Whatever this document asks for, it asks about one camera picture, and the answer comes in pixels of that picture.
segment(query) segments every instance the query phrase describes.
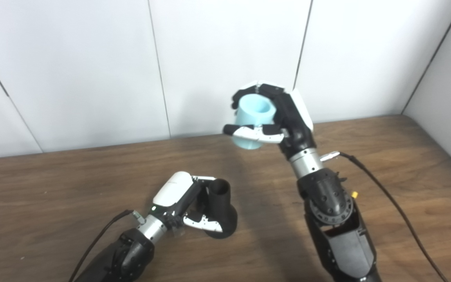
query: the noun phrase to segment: robotic arm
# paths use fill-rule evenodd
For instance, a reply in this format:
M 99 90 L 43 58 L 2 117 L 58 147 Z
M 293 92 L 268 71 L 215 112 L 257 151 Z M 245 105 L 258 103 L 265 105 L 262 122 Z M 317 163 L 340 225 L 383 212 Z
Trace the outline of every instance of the robotic arm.
M 335 282 L 381 282 L 376 251 L 354 199 L 343 189 L 338 173 L 325 168 L 333 152 L 320 157 L 313 139 L 313 123 L 298 91 L 286 93 L 266 83 L 240 89 L 240 98 L 256 93 L 276 107 L 273 125 L 225 125 L 224 134 L 263 143 L 277 143 L 297 176 L 305 218 L 323 267 Z
M 197 210 L 188 211 L 197 203 Z M 229 183 L 213 177 L 175 173 L 153 199 L 149 214 L 132 215 L 138 227 L 123 232 L 119 239 L 100 252 L 76 282 L 132 282 L 143 273 L 154 257 L 154 245 L 169 229 L 183 225 L 202 229 L 216 239 L 231 236 L 238 215 L 231 205 Z

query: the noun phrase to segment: black cable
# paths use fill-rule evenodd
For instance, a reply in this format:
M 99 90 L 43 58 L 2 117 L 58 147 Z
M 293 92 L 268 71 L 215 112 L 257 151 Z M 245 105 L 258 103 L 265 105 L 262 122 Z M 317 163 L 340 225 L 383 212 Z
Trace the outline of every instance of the black cable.
M 95 246 L 95 244 L 98 242 L 100 237 L 102 237 L 102 235 L 104 235 L 104 233 L 107 231 L 107 229 L 109 229 L 109 227 L 111 227 L 111 225 L 113 223 L 115 223 L 116 221 L 118 221 L 122 217 L 129 215 L 132 212 L 133 212 L 133 210 L 125 210 L 124 212 L 122 212 L 122 213 L 118 214 L 117 216 L 115 216 L 111 221 L 109 221 L 109 223 L 107 223 L 107 225 L 104 227 L 104 229 L 102 229 L 102 231 L 97 235 L 95 240 L 93 240 L 93 242 L 90 244 L 90 246 L 86 249 L 86 252 L 83 254 L 81 259 L 79 260 L 76 268 L 74 268 L 74 271 L 73 271 L 72 275 L 70 276 L 69 282 L 73 282 L 74 277 L 78 273 L 79 268 L 81 267 L 81 264 L 83 264 L 83 261 L 85 261 L 86 257 L 88 256 L 88 253 L 90 253 L 90 251 L 93 249 L 93 246 Z
M 412 223 L 410 222 L 410 220 L 408 219 L 408 217 L 406 216 L 405 212 L 401 209 L 401 207 L 399 206 L 399 204 L 396 202 L 396 200 L 394 200 L 394 198 L 392 197 L 392 195 L 389 193 L 389 191 L 387 191 L 387 189 L 385 189 L 385 187 L 381 184 L 381 182 L 375 178 L 375 176 L 368 170 L 368 168 L 366 168 L 366 166 L 364 164 L 362 164 L 358 159 L 356 159 L 355 156 L 353 155 L 347 155 L 346 153 L 340 152 L 340 155 L 342 157 L 345 157 L 346 159 L 348 159 L 349 161 L 351 161 L 353 164 L 355 164 L 356 166 L 358 166 L 358 168 L 361 168 L 362 171 L 364 171 L 372 181 L 375 182 L 375 184 L 377 184 L 377 186 L 379 188 L 381 188 L 381 190 L 383 191 L 383 193 L 387 196 L 387 198 L 389 198 L 389 200 L 392 202 L 392 204 L 394 205 L 394 207 L 396 207 L 396 209 L 398 210 L 399 214 L 401 214 L 401 217 L 403 218 L 403 220 L 406 223 L 406 226 L 408 226 L 408 229 L 410 229 L 410 232 L 412 233 L 413 238 L 415 239 L 415 241 L 417 242 L 417 245 L 419 245 L 420 250 L 422 251 L 422 253 L 424 254 L 424 256 L 426 257 L 426 259 L 429 261 L 429 263 L 431 264 L 431 266 L 435 269 L 435 271 L 438 273 L 438 275 L 440 276 L 440 278 L 444 281 L 444 282 L 449 282 L 448 279 L 446 279 L 446 277 L 443 275 L 442 271 L 438 268 L 438 266 L 435 264 L 435 262 L 433 261 L 433 259 L 431 259 L 431 256 L 429 256 L 428 252 L 426 251 L 426 248 L 424 248 L 424 245 L 422 245 L 422 242 L 420 242 L 419 236 L 417 236 L 417 232 L 415 232 L 415 229 L 412 226 Z

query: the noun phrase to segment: wood grain surface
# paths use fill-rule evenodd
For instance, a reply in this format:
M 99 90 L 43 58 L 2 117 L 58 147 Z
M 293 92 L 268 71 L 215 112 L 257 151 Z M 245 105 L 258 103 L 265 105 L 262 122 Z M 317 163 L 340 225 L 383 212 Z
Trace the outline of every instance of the wood grain surface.
M 357 156 L 406 211 L 451 281 L 451 158 L 411 119 L 386 116 L 315 126 L 321 154 Z M 383 282 L 440 281 L 382 192 L 346 159 L 327 163 L 357 191 Z M 0 159 L 0 282 L 64 282 L 102 227 L 125 209 L 144 214 L 176 171 L 227 179 L 239 220 L 228 239 L 187 228 L 156 245 L 143 281 L 330 282 L 279 149 L 241 150 L 202 136 Z M 93 249 L 134 226 L 116 223 Z

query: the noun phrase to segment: light blue cup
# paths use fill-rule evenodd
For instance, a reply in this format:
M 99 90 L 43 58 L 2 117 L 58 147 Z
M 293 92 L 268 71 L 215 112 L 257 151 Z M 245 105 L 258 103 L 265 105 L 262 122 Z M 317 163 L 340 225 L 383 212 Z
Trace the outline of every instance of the light blue cup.
M 258 94 L 248 94 L 240 99 L 236 125 L 271 125 L 275 113 L 276 107 L 268 98 Z M 260 142 L 237 137 L 233 137 L 233 142 L 236 146 L 248 150 L 258 149 L 262 146 Z

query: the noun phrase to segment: wall seam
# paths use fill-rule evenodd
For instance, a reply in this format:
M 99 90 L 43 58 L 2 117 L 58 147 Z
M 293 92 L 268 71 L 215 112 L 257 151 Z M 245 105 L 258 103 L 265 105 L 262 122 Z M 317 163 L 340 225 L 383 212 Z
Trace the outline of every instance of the wall seam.
M 436 47 L 435 52 L 434 52 L 433 55 L 431 56 L 431 59 L 429 60 L 428 65 L 427 65 L 426 68 L 424 69 L 424 72 L 422 72 L 422 75 L 420 76 L 419 81 L 418 81 L 417 84 L 415 85 L 415 88 L 413 88 L 412 94 L 410 94 L 410 97 L 408 98 L 408 101 L 406 102 L 405 107 L 403 107 L 403 110 L 401 111 L 401 114 L 404 114 L 404 112 L 405 112 L 405 110 L 406 110 L 406 107 L 408 107 L 408 104 L 410 104 L 410 101 L 412 100 L 413 95 L 415 94 L 415 92 L 416 92 L 417 89 L 419 88 L 419 85 L 421 84 L 422 80 L 423 80 L 424 77 L 426 76 L 426 73 L 428 72 L 428 69 L 429 69 L 429 67 L 431 66 L 431 63 L 434 61 L 434 59 L 435 59 L 435 57 L 436 57 L 438 51 L 440 50 L 440 47 L 442 46 L 442 44 L 443 44 L 443 42 L 444 42 L 444 40 L 445 40 L 445 38 L 446 38 L 446 35 L 449 33 L 450 29 L 451 29 L 451 22 L 450 22 L 448 28 L 446 29 L 445 34 L 443 35 L 443 37 L 442 37 L 440 43 L 439 43 L 438 46 Z

